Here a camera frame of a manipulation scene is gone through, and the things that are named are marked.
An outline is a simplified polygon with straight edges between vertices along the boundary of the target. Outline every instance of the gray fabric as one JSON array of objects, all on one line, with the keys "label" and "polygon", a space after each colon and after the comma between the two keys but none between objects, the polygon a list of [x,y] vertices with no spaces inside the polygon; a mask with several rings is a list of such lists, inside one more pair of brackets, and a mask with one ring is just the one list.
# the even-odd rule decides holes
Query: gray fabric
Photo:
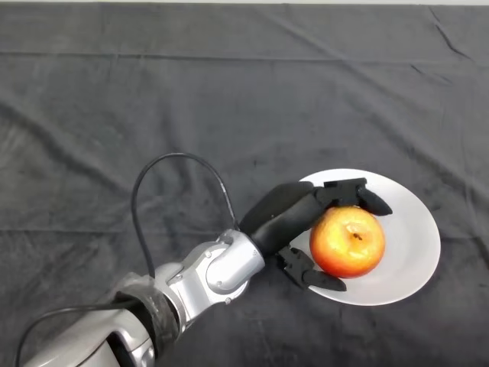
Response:
[{"label": "gray fabric", "polygon": [[[242,217],[271,187],[353,167],[432,210],[442,256],[417,294],[354,307],[276,268],[160,365],[489,365],[489,8],[0,5],[0,363],[46,309],[144,273],[129,217],[150,158],[202,155]],[[230,225],[189,162],[147,178],[155,262]],[[25,356],[73,319],[40,325]]]}]

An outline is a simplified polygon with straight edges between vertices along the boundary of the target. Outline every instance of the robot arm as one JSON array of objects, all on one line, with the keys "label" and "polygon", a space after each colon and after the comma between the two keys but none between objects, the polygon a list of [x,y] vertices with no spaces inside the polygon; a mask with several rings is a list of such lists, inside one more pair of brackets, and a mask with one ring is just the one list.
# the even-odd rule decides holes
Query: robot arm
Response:
[{"label": "robot arm", "polygon": [[116,300],[135,300],[133,307],[87,314],[26,366],[154,367],[204,311],[242,295],[264,259],[273,255],[299,286],[344,291],[341,280],[313,270],[312,260],[288,245],[331,206],[392,213],[365,184],[357,179],[324,187],[309,182],[276,187],[244,217],[241,231],[229,229],[216,241],[196,246],[181,263],[160,266],[155,279],[132,278],[118,289]]}]

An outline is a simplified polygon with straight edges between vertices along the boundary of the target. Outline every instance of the black wire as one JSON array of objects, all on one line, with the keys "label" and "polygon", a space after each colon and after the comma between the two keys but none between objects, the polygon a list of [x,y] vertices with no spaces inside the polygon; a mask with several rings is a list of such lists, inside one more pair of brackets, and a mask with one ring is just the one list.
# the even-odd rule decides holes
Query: black wire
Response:
[{"label": "black wire", "polygon": [[20,338],[18,345],[17,345],[17,350],[15,352],[14,367],[21,367],[22,347],[24,346],[25,340],[27,339],[29,333],[40,322],[42,322],[46,319],[50,319],[51,317],[62,315],[65,313],[80,313],[80,312],[104,311],[104,310],[122,310],[122,309],[126,309],[130,306],[133,306],[135,302],[137,302],[137,301],[127,300],[127,301],[121,302],[119,304],[89,304],[86,306],[63,307],[63,308],[58,308],[56,310],[51,310],[51,311],[48,311],[48,312],[42,314],[36,320],[32,321],[29,324],[29,326],[26,327],[24,332],[22,333],[21,338]]},{"label": "black wire", "polygon": [[202,166],[207,168],[209,171],[212,172],[216,180],[219,182],[219,186],[221,187],[222,194],[224,195],[224,198],[226,200],[226,205],[228,206],[228,211],[229,214],[231,215],[233,225],[234,227],[239,230],[239,224],[238,221],[236,220],[235,216],[235,211],[232,209],[232,204],[231,200],[229,199],[228,191],[226,190],[226,186],[224,185],[224,182],[222,181],[221,176],[217,173],[215,168],[211,166],[207,161],[203,160],[201,157],[197,157],[196,155],[189,154],[189,153],[169,153],[165,155],[161,155],[160,157],[157,157],[153,159],[150,163],[146,164],[144,168],[141,170],[141,172],[138,175],[138,178],[136,178],[136,182],[134,183],[134,187],[132,189],[132,194],[131,194],[131,214],[132,214],[132,222],[134,223],[134,229],[136,230],[136,235],[138,235],[138,240],[141,245],[141,249],[143,250],[144,258],[146,259],[146,265],[147,265],[147,271],[150,277],[154,278],[155,276],[155,270],[154,270],[154,264],[153,264],[153,259],[151,257],[151,253],[149,248],[147,247],[146,239],[144,238],[143,231],[141,229],[141,224],[139,223],[139,217],[138,217],[138,191],[139,191],[139,186],[141,185],[141,181],[144,179],[144,176],[146,176],[146,173],[158,162],[162,161],[163,159],[166,158],[189,158],[192,159],[198,163],[200,163]]},{"label": "black wire", "polygon": [[[131,214],[132,214],[132,222],[134,223],[134,229],[136,230],[136,234],[138,235],[138,240],[139,243],[141,244],[141,249],[143,250],[144,253],[144,258],[146,259],[146,264],[147,264],[147,270],[148,274],[154,278],[155,277],[155,270],[154,270],[154,263],[153,259],[151,257],[151,253],[149,251],[149,248],[147,247],[146,239],[144,238],[143,231],[141,229],[141,224],[139,223],[139,218],[138,218],[138,191],[139,191],[139,186],[141,185],[141,181],[144,179],[144,176],[146,176],[146,173],[158,162],[162,161],[163,159],[166,158],[174,158],[174,157],[182,157],[182,158],[189,158],[193,159],[194,161],[197,161],[201,165],[203,165],[205,168],[207,168],[209,171],[212,172],[216,180],[219,182],[219,185],[221,186],[221,191],[222,194],[224,195],[224,198],[226,200],[226,205],[228,206],[228,211],[229,214],[231,215],[233,225],[234,227],[239,230],[239,224],[238,221],[236,220],[235,216],[235,211],[232,209],[231,205],[231,200],[229,199],[228,191],[226,190],[226,186],[224,185],[224,182],[222,181],[221,176],[217,173],[215,168],[211,166],[209,163],[207,163],[205,160],[203,160],[200,157],[197,157],[196,155],[193,154],[188,154],[188,153],[169,153],[162,155],[158,158],[153,159],[150,163],[146,164],[144,168],[141,170],[141,172],[138,175],[138,178],[136,179],[136,182],[134,183],[134,187],[132,189],[131,193]],[[125,309],[128,307],[131,307],[134,305],[134,303],[137,302],[135,300],[129,300],[125,302],[121,302],[119,304],[91,304],[91,305],[86,305],[86,306],[72,306],[72,307],[64,307],[64,308],[59,308],[56,310],[51,310],[40,317],[38,317],[36,320],[32,321],[28,325],[28,327],[25,328],[24,332],[21,335],[21,338],[18,342],[17,345],[17,350],[15,352],[15,358],[14,358],[14,367],[21,367],[21,354],[22,354],[22,348],[24,347],[25,340],[27,339],[29,333],[32,331],[33,328],[36,327],[40,322],[49,319],[54,316],[62,315],[65,313],[80,313],[80,312],[89,312],[89,311],[102,311],[102,310],[121,310]]]}]

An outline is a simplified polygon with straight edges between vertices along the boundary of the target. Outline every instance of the robotic hand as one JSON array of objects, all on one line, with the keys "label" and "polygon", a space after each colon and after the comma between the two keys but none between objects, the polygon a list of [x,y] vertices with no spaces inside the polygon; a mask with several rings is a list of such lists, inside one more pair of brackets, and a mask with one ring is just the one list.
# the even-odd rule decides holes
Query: robotic hand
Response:
[{"label": "robotic hand", "polygon": [[314,187],[285,183],[246,214],[238,230],[196,246],[181,263],[161,265],[155,277],[133,276],[115,292],[121,310],[88,313],[35,356],[28,367],[154,367],[155,360],[205,310],[230,304],[250,278],[277,256],[300,287],[344,291],[345,285],[321,271],[289,243],[309,229],[331,206],[360,206],[375,215],[392,213],[365,188],[365,179]]}]

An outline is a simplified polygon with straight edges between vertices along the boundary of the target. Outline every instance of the apple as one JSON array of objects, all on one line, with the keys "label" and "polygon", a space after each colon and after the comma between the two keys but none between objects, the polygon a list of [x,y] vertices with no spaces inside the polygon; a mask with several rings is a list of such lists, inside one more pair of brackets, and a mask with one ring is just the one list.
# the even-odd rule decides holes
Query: apple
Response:
[{"label": "apple", "polygon": [[381,261],[385,236],[380,223],[356,206],[328,209],[309,239],[317,265],[337,278],[367,274]]}]

